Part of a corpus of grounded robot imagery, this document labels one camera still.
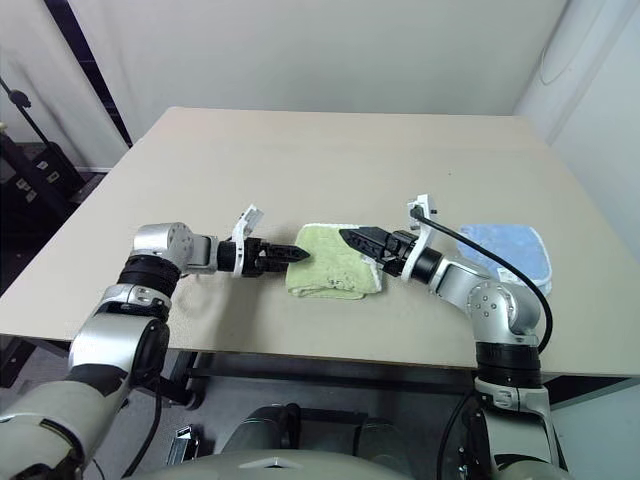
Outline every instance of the floor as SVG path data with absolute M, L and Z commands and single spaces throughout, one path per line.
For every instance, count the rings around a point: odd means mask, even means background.
M 177 352 L 170 351 L 167 368 Z M 340 370 L 336 364 L 334 370 Z M 37 349 L 10 389 L 0 389 L 0 409 L 4 409 L 29 389 L 66 374 L 66 359 Z M 466 375 L 460 371 L 424 370 L 423 376 L 434 381 L 459 382 Z M 458 395 L 396 392 L 364 388 L 326 387 L 303 382 L 216 377 L 208 379 L 202 405 L 194 411 L 165 403 L 162 419 L 151 446 L 137 472 L 162 468 L 167 459 L 175 430 L 188 424 L 202 428 L 208 447 L 219 452 L 236 426 L 253 410 L 274 403 L 296 402 L 304 408 L 363 412 L 384 417 L 401 430 L 417 479 L 433 478 L 440 436 Z M 96 460 L 107 479 L 120 478 L 145 438 L 153 417 L 154 399 L 134 391 L 129 404 L 116 417 Z M 344 427 L 329 424 L 303 424 L 302 447 L 337 450 L 349 445 L 351 437 Z M 95 465 L 90 465 L 85 478 L 100 478 Z

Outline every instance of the green cloth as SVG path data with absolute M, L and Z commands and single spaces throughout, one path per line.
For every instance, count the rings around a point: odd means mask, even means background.
M 287 290 L 297 297 L 357 300 L 381 290 L 375 266 L 349 247 L 340 236 L 345 226 L 305 225 L 296 245 L 311 255 L 289 265 Z

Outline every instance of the black cable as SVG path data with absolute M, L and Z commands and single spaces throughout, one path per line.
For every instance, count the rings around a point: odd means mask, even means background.
M 96 468 L 98 469 L 98 473 L 100 474 L 100 478 L 102 478 L 102 480 L 106 480 L 106 477 L 104 476 L 104 472 L 102 471 L 102 468 L 100 468 L 100 465 L 98 464 L 98 461 L 94 458 L 92 459 L 93 463 L 96 464 Z
M 429 225 L 431 228 L 435 228 L 439 232 L 442 232 L 445 235 L 449 235 L 450 237 L 455 238 L 459 242 L 462 242 L 465 245 L 468 245 L 469 247 L 473 248 L 474 250 L 477 250 L 478 252 L 483 254 L 485 257 L 488 257 L 491 260 L 493 260 L 494 262 L 499 263 L 504 268 L 506 268 L 511 273 L 513 273 L 516 277 L 518 277 L 520 280 L 522 280 L 522 282 L 524 282 L 524 284 L 527 287 L 529 287 L 529 289 L 534 293 L 534 295 L 536 297 L 538 297 L 538 300 L 540 301 L 540 304 L 542 305 L 542 310 L 544 311 L 544 318 L 545 318 L 544 335 L 542 336 L 542 340 L 540 341 L 540 345 L 538 345 L 538 353 L 542 353 L 544 351 L 544 349 L 547 347 L 547 344 L 549 343 L 549 339 L 551 339 L 551 332 L 553 331 L 553 315 L 551 314 L 551 307 L 549 306 L 549 302 L 547 302 L 547 299 L 545 298 L 544 294 L 535 285 L 535 283 L 533 283 L 529 279 L 529 277 L 527 277 L 524 273 L 522 273 L 516 267 L 511 265 L 505 259 L 503 259 L 503 258 L 499 257 L 498 255 L 496 255 L 495 253 L 492 253 L 489 250 L 481 247 L 476 242 L 474 242 L 472 240 L 469 240 L 468 238 L 460 235 L 458 232 L 454 232 L 453 230 L 445 227 L 444 225 L 440 225 L 438 222 L 434 222 L 433 220 L 425 218 L 424 215 L 422 215 L 422 208 L 414 207 L 411 210 L 410 215 L 413 218 L 415 218 L 416 220 L 418 220 L 420 223 L 424 223 L 425 225 Z
M 460 399 L 456 408 L 451 413 L 449 420 L 447 421 L 447 425 L 444 427 L 444 432 L 442 433 L 442 439 L 440 440 L 440 447 L 438 448 L 438 459 L 436 460 L 436 480 L 442 480 L 442 462 L 444 461 L 444 451 L 447 446 L 447 441 L 449 440 L 449 435 L 451 434 L 451 430 L 453 429 L 453 425 L 460 415 L 462 411 L 462 407 L 465 406 L 467 401 L 473 396 L 473 390 L 467 392 L 467 394 Z
M 147 438 L 144 439 L 144 443 L 138 450 L 135 458 L 131 461 L 129 467 L 125 470 L 122 478 L 130 477 L 133 475 L 133 472 L 136 471 L 140 461 L 144 457 L 144 454 L 147 453 L 149 449 L 149 445 L 151 445 L 151 441 L 153 440 L 153 436 L 156 434 L 156 430 L 158 430 L 158 425 L 160 424 L 160 415 L 162 414 L 162 395 L 160 395 L 160 379 L 156 381 L 156 408 L 153 415 L 153 423 L 151 424 L 151 428 L 149 429 L 149 433 L 147 433 Z

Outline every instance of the table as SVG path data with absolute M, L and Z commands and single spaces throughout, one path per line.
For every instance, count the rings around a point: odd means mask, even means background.
M 405 203 L 420 193 L 433 195 L 448 226 L 523 223 L 540 233 L 555 316 L 544 372 L 640 375 L 640 266 L 518 117 L 171 108 L 0 299 L 0 332 L 72 339 L 143 224 L 183 221 L 227 237 L 254 203 L 266 214 L 254 236 L 290 243 L 311 222 L 406 228 Z M 434 247 L 455 251 L 442 236 Z M 173 296 L 170 346 L 475 366 L 464 315 L 423 285 L 385 283 L 345 301 L 290 296 L 279 275 L 192 275 Z

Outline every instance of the white wall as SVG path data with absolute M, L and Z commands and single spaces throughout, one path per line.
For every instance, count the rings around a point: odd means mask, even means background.
M 170 106 L 510 114 L 564 0 L 70 0 L 132 139 Z
M 553 146 L 638 261 L 639 3 L 574 1 L 545 65 L 546 80 L 562 74 L 550 85 L 536 76 L 516 109 Z
M 569 471 L 577 480 L 637 480 L 640 385 L 552 412 Z
M 112 167 L 127 146 L 41 0 L 0 0 L 0 74 L 31 100 L 29 114 L 80 167 Z M 16 142 L 40 141 L 0 91 L 0 121 Z

